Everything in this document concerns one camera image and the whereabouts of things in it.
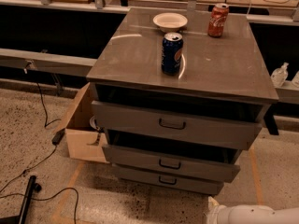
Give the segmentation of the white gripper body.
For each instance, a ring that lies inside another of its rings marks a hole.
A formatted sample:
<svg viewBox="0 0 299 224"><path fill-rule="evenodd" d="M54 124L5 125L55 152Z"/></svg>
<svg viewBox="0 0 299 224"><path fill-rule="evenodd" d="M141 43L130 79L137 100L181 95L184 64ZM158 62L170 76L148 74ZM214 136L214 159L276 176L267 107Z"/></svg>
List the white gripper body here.
<svg viewBox="0 0 299 224"><path fill-rule="evenodd" d="M209 203L206 224L228 224L227 215L225 214L226 209L225 205Z"/></svg>

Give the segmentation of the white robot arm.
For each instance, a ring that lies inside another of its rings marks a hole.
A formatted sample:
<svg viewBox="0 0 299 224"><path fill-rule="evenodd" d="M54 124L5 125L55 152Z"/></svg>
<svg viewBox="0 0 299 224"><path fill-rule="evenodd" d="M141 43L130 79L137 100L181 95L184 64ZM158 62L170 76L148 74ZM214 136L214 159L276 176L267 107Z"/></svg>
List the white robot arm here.
<svg viewBox="0 0 299 224"><path fill-rule="evenodd" d="M265 205L226 206L208 197L205 224L299 224L299 208L274 210Z"/></svg>

